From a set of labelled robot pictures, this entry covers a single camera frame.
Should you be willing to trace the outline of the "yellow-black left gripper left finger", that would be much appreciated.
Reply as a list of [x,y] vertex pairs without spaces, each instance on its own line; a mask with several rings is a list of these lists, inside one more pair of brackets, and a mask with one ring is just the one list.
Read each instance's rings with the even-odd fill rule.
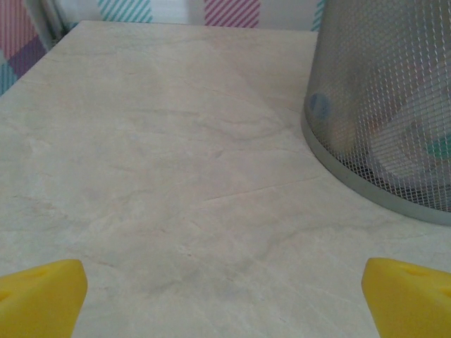
[[1,276],[2,337],[71,337],[87,294],[82,262],[66,259]]

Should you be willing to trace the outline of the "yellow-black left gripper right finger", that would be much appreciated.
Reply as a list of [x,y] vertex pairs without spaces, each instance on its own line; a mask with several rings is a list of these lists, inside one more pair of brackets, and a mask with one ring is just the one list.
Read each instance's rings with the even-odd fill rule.
[[362,291],[380,337],[449,337],[450,274],[370,258]]

